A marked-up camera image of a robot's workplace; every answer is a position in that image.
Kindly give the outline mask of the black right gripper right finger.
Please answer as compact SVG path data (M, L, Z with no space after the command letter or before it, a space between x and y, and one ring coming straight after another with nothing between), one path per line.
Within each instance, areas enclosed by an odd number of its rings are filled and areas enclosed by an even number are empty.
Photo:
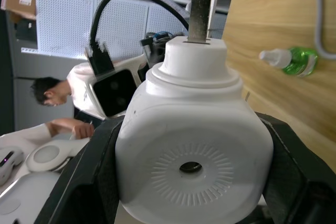
M274 144L263 196L274 223L335 223L335 172L293 129L258 113Z

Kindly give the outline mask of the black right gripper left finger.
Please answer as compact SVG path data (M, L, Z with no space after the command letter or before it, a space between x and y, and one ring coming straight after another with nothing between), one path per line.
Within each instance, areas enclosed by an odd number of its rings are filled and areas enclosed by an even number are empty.
M62 171L35 223L114 223L119 204L115 143L123 119L96 128Z

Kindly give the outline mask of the person's bare hand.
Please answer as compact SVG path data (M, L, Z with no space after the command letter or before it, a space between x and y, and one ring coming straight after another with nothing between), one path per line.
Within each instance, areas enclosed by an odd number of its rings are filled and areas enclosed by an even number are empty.
M78 125L75 125L72 128L72 135L75 137L75 139L83 139L92 137L94 134L95 128L90 123L81 123Z

